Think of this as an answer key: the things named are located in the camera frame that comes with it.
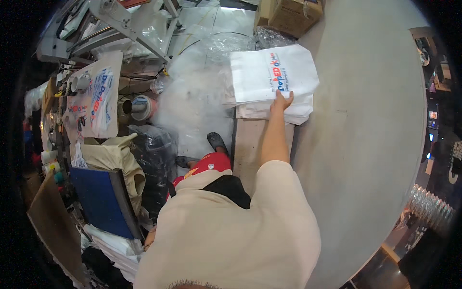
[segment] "red shorts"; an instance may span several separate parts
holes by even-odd
[[[217,170],[219,172],[230,170],[231,161],[225,153],[210,153],[205,155],[184,177],[178,177],[173,180],[173,186],[187,177],[194,176],[198,173],[208,170]]]

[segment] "screen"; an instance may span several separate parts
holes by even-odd
[[[432,118],[432,119],[438,119],[438,114],[437,114],[436,111],[429,111],[429,112],[428,112],[428,115],[429,115],[429,117]]]

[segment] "shirt sleeve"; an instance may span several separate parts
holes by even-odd
[[[266,162],[258,170],[252,206],[314,216],[297,174],[290,164],[280,160]]]

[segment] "forearm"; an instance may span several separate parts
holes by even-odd
[[[261,145],[260,165],[270,160],[281,160],[289,163],[289,149],[286,143],[286,126],[284,111],[277,110],[271,113],[268,127]]]

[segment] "beige t-shirt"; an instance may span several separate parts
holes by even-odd
[[[230,173],[205,171],[177,185],[160,210],[135,289],[165,289],[182,280],[224,289],[305,287],[321,239],[296,173],[278,160],[262,165],[250,209],[199,190]]]

